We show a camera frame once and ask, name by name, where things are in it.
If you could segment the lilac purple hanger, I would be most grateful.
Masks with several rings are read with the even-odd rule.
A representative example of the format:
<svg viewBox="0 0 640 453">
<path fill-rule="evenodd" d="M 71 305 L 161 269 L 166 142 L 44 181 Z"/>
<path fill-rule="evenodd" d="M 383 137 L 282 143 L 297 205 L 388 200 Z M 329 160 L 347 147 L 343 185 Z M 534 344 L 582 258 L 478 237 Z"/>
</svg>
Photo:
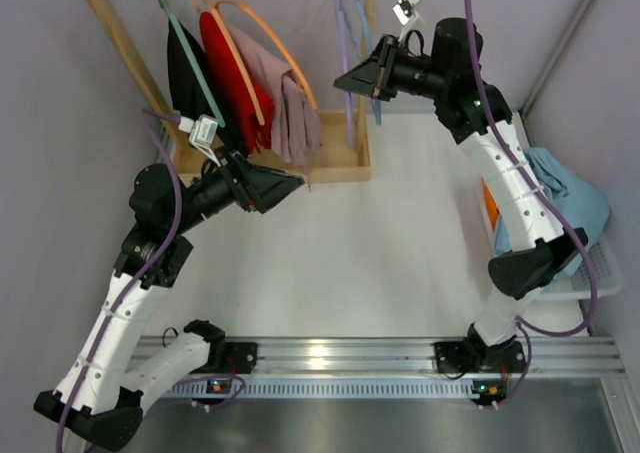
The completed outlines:
<svg viewBox="0 0 640 453">
<path fill-rule="evenodd" d="M 340 64 L 342 72 L 346 73 L 348 71 L 348 53 L 342 0 L 333 0 L 333 9 L 339 37 Z M 355 144 L 353 101 L 351 94 L 347 91 L 344 92 L 344 107 L 347 126 L 347 144 L 350 148 L 353 148 Z"/>
</svg>

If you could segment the light blue trousers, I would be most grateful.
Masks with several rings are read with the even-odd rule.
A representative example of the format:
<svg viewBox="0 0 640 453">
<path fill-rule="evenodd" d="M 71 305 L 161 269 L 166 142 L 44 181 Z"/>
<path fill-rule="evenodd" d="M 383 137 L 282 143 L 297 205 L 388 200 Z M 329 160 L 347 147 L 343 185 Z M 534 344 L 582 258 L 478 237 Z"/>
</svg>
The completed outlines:
<svg viewBox="0 0 640 453">
<path fill-rule="evenodd" d="M 601 238 L 610 216 L 605 195 L 563 166 L 546 148 L 528 148 L 524 154 L 544 194 L 574 229 L 583 228 L 589 250 Z"/>
</svg>

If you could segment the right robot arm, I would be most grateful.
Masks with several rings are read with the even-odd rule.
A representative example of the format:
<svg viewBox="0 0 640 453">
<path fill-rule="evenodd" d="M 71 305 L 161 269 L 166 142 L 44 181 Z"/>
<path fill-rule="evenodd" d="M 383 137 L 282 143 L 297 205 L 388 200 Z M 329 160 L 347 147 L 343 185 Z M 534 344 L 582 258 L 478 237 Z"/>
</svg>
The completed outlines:
<svg viewBox="0 0 640 453">
<path fill-rule="evenodd" d="M 504 96 L 481 76 L 483 37 L 474 23 L 437 23 L 430 53 L 414 54 L 406 39 L 384 35 L 369 56 L 334 81 L 336 88 L 374 100 L 400 93 L 431 100 L 439 122 L 472 161 L 496 203 L 509 247 L 487 265 L 493 283 L 466 336 L 436 343 L 439 373 L 458 378 L 502 366 L 524 368 L 516 326 L 523 313 L 588 242 L 583 228 L 566 229 L 535 178 L 518 141 Z"/>
</svg>

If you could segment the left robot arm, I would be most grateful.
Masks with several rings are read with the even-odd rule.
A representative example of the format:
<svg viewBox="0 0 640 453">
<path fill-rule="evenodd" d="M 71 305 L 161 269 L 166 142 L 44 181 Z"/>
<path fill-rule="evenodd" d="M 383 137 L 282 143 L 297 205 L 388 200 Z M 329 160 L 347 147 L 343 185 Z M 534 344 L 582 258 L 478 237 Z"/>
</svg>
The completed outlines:
<svg viewBox="0 0 640 453">
<path fill-rule="evenodd" d="M 190 185 L 163 163 L 145 167 L 135 178 L 129 199 L 135 223 L 122 243 L 100 313 L 69 372 L 34 402 L 37 413 L 58 425 L 58 451 L 70 431 L 92 446 L 119 452 L 156 401 L 187 375 L 232 375 L 225 332 L 205 320 L 188 323 L 141 367 L 128 367 L 147 322 L 193 250 L 186 232 L 232 205 L 265 214 L 305 183 L 234 150 L 219 148 L 215 154 Z"/>
</svg>

